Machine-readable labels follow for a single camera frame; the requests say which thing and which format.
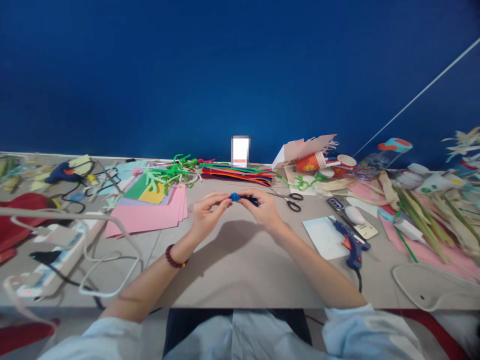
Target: left hand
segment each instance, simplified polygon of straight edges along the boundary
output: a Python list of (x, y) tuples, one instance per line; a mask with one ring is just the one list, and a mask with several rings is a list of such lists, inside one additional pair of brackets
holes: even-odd
[(211, 192), (205, 195), (199, 202), (193, 205), (192, 232), (205, 239), (217, 226), (220, 217), (227, 208), (232, 206), (230, 194), (224, 192)]

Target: red paper cup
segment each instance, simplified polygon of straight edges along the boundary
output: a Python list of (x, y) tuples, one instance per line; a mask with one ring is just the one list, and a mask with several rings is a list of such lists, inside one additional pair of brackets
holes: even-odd
[(347, 171), (349, 171), (348, 168), (352, 168), (357, 165), (357, 161), (348, 155), (338, 155), (336, 159), (341, 162), (341, 167), (332, 167), (333, 171), (335, 172), (335, 175), (333, 175), (334, 178), (341, 178)]
[(313, 153), (310, 156), (304, 157), (301, 160), (298, 160), (296, 162), (296, 169), (301, 172), (305, 173), (308, 171), (312, 170), (318, 170), (318, 169), (323, 169), (323, 167), (320, 164), (319, 156), (323, 156), (323, 154), (320, 152)]

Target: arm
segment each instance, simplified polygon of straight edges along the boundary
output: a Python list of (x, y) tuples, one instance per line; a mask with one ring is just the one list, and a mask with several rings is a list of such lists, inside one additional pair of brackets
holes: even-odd
[(238, 202), (252, 213), (256, 221), (263, 225), (276, 243), (290, 255), (308, 277), (327, 307), (350, 309), (367, 304), (362, 294), (340, 271), (308, 246), (282, 221), (271, 195), (258, 189), (243, 190), (238, 195), (253, 196), (258, 199), (258, 207), (246, 199), (240, 199)]
[[(170, 251), (171, 258), (184, 263), (195, 248), (212, 232), (220, 216), (232, 205), (230, 194), (212, 192), (193, 207), (193, 226)], [(215, 211), (212, 206), (218, 205)], [(165, 255), (133, 280), (108, 304), (100, 318), (119, 318), (141, 323), (153, 309), (180, 268), (173, 267)]]

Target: plastic bottle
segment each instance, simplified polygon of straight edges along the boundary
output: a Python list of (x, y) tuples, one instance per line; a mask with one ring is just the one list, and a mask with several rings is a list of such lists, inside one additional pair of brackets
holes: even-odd
[(387, 169), (400, 155), (413, 148), (408, 141), (392, 137), (378, 145), (380, 152), (374, 152), (357, 165), (359, 169), (354, 174), (363, 181), (373, 180), (380, 171)]

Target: hand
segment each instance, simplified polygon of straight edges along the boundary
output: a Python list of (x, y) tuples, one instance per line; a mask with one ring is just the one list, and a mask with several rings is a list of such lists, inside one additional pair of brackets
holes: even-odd
[(258, 207), (244, 198), (238, 200), (238, 202), (251, 212), (256, 222), (264, 226), (267, 231), (275, 231), (284, 225), (277, 212), (273, 196), (255, 188), (242, 190), (237, 194), (240, 196), (251, 196), (258, 200)]
[[(218, 205), (215, 211), (212, 206)], [(224, 192), (211, 192), (205, 195), (199, 202), (193, 205), (192, 232), (204, 240), (217, 226), (220, 217), (227, 208), (232, 206), (230, 194)]]

